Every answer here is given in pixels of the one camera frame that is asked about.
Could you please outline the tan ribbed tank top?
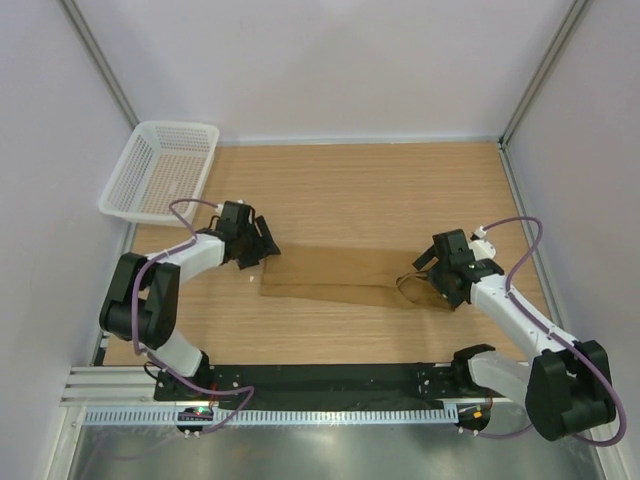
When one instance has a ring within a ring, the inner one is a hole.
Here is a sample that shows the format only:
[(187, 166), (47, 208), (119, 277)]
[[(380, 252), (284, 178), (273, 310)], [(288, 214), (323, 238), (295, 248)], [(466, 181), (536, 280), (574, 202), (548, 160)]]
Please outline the tan ribbed tank top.
[(449, 312), (414, 269), (415, 252), (287, 244), (265, 260), (260, 294), (393, 309)]

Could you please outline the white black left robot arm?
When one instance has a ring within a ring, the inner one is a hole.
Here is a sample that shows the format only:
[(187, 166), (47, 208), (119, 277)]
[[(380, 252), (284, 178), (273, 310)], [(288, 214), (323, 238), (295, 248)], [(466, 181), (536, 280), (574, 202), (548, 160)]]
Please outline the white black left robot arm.
[(100, 328), (132, 343), (134, 353), (146, 356), (177, 381), (189, 399), (215, 395), (208, 356), (177, 328), (181, 285), (201, 273), (235, 262), (243, 270), (281, 253), (264, 217), (244, 202), (202, 201), (216, 210), (210, 225), (195, 229), (176, 209), (191, 200), (178, 199), (169, 211), (188, 229), (190, 238), (169, 249), (120, 257), (100, 315)]

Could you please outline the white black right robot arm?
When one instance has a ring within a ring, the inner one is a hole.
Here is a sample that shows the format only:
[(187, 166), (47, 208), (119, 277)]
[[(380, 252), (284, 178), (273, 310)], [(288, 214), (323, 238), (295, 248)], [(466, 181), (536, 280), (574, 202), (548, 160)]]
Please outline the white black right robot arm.
[(514, 286), (495, 262), (495, 248), (480, 228), (438, 233), (413, 263), (452, 309), (468, 304), (505, 332), (525, 357), (514, 361), (481, 344), (455, 353), (452, 387), (472, 396), (480, 389), (522, 406), (532, 427), (555, 441), (618, 422), (626, 432), (626, 413), (611, 382), (606, 350), (581, 342), (551, 322)]

